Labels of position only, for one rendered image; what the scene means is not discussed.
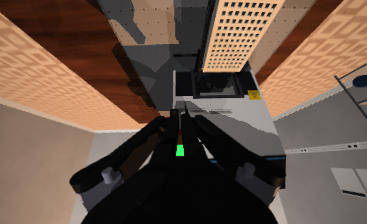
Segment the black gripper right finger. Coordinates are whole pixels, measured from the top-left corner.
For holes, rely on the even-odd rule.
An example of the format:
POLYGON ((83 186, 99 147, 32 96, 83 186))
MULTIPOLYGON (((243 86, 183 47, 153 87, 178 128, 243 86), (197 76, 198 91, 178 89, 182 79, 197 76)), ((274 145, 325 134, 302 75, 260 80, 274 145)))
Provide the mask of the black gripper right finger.
POLYGON ((203 145, 229 176, 269 207, 286 177, 282 167, 249 151, 204 116, 190 117, 184 101, 180 101, 180 129, 193 199, 199 209, 214 211, 221 195, 220 182, 203 145))

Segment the white well plate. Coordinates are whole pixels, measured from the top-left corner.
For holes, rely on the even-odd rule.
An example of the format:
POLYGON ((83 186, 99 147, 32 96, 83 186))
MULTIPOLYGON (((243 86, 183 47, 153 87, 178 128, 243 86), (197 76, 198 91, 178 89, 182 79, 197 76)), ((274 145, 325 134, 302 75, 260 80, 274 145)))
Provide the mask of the white well plate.
POLYGON ((215 0, 203 72, 240 72, 285 0, 215 0))

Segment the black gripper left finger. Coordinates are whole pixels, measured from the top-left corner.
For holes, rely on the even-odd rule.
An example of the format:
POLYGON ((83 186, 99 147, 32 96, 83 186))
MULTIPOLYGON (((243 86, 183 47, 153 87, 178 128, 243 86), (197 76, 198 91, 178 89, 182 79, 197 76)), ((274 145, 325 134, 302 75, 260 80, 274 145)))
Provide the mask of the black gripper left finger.
POLYGON ((177 154, 179 129, 176 101, 169 118, 156 117, 112 153, 76 172, 69 183, 87 212, 134 175, 152 152, 134 194, 142 213, 157 211, 164 201, 171 157, 177 154))

